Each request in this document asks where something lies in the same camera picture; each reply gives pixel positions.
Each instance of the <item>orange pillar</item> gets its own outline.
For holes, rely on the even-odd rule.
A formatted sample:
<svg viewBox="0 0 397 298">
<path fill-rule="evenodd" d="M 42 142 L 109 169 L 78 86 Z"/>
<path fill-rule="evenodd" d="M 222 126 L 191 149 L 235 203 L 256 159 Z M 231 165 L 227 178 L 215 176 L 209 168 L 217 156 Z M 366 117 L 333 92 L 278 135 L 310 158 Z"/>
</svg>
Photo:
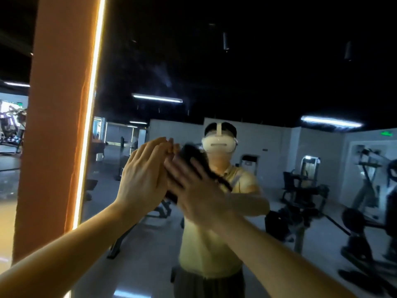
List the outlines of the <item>orange pillar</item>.
<svg viewBox="0 0 397 298">
<path fill-rule="evenodd" d="M 72 228 L 100 0 L 40 0 L 13 263 Z"/>
</svg>

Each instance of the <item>ceiling light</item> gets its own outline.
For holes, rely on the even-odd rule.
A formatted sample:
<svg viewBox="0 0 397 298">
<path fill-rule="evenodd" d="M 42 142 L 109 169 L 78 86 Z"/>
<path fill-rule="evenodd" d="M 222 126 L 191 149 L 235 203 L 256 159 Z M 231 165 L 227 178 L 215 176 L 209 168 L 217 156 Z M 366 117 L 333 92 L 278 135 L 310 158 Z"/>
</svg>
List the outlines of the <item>ceiling light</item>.
<svg viewBox="0 0 397 298">
<path fill-rule="evenodd" d="M 116 290 L 113 295 L 116 297 L 124 297 L 124 298 L 151 298 L 151 296 L 138 295 L 138 294 L 125 292 L 125 291 L 119 291 L 119 290 Z"/>
<path fill-rule="evenodd" d="M 159 100 L 159 101 L 183 103 L 182 99 L 171 98 L 171 97 L 161 97 L 161 96 L 143 95 L 143 94 L 132 94 L 132 96 L 134 96 L 135 98 L 142 98 L 142 99 L 150 99 L 150 100 Z"/>
<path fill-rule="evenodd" d="M 361 123 L 332 119 L 332 118 L 302 116 L 301 120 L 305 121 L 305 122 L 312 122 L 312 123 L 318 123 L 318 124 L 330 124 L 330 125 L 340 126 L 340 127 L 362 127 Z"/>
<path fill-rule="evenodd" d="M 30 87 L 28 83 L 14 83 L 12 81 L 4 81 L 6 85 L 9 86 L 16 86 L 16 87 Z"/>
<path fill-rule="evenodd" d="M 140 121 L 130 121 L 130 123 L 136 123 L 136 124 L 147 124 L 146 122 L 140 122 Z"/>
</svg>

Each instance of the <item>black ceiling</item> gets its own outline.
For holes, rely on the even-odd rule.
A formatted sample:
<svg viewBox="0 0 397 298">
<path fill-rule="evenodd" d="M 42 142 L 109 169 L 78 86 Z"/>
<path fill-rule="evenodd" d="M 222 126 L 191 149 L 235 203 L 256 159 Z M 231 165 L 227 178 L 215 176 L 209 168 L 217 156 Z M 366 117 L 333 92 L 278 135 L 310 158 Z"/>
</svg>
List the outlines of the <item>black ceiling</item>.
<svg viewBox="0 0 397 298">
<path fill-rule="evenodd" d="M 23 22 L 11 29 L 0 18 L 0 29 L 31 44 L 34 6 L 8 2 L 20 6 Z M 216 117 L 290 127 L 300 125 L 301 115 L 316 114 L 363 122 L 368 130 L 397 127 L 391 119 L 394 46 L 388 15 L 379 19 L 356 5 L 313 6 L 108 0 L 96 114 L 119 122 L 201 124 L 204 117 Z M 8 15 L 18 17 L 16 11 Z M 0 45 L 0 54 L 11 54 L 17 63 L 0 61 L 0 77 L 28 80 L 30 59 L 15 49 Z M 184 102 L 136 100 L 132 93 Z"/>
</svg>

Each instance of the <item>dark pants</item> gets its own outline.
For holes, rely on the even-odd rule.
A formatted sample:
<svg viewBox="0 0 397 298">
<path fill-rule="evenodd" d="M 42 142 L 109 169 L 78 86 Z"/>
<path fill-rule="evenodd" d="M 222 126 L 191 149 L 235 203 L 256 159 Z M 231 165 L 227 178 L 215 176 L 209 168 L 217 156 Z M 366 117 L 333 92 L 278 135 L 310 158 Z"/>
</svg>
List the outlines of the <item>dark pants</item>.
<svg viewBox="0 0 397 298">
<path fill-rule="evenodd" d="M 175 298 L 244 298 L 243 271 L 216 279 L 206 279 L 178 268 L 174 282 Z"/>
</svg>

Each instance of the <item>ceiling spotlight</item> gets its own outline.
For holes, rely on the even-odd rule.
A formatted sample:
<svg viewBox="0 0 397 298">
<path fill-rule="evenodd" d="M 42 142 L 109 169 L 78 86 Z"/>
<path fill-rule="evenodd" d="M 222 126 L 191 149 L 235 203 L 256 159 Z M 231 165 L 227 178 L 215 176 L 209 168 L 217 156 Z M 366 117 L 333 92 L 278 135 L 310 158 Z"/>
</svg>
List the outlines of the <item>ceiling spotlight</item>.
<svg viewBox="0 0 397 298">
<path fill-rule="evenodd" d="M 168 101 L 168 102 L 176 102 L 176 103 L 183 103 L 182 99 L 178 98 L 171 98 L 171 97 L 161 97 L 161 96 L 154 96 L 154 95 L 144 95 L 144 94 L 132 94 L 135 98 L 141 99 L 149 99 L 149 100 L 159 100 L 159 101 Z"/>
<path fill-rule="evenodd" d="M 317 123 L 317 124 L 329 124 L 329 125 L 334 125 L 334 126 L 339 126 L 339 127 L 350 127 L 350 128 L 362 127 L 361 123 L 345 121 L 345 120 L 338 120 L 338 119 L 333 119 L 333 118 L 302 116 L 301 120 L 305 121 L 305 122 L 311 122 L 311 123 Z"/>
<path fill-rule="evenodd" d="M 12 81 L 4 81 L 6 85 L 9 86 L 16 86 L 16 87 L 30 87 L 28 83 L 14 83 Z"/>
<path fill-rule="evenodd" d="M 136 123 L 136 124 L 147 124 L 146 122 L 140 122 L 140 121 L 130 121 L 130 123 Z"/>
</svg>

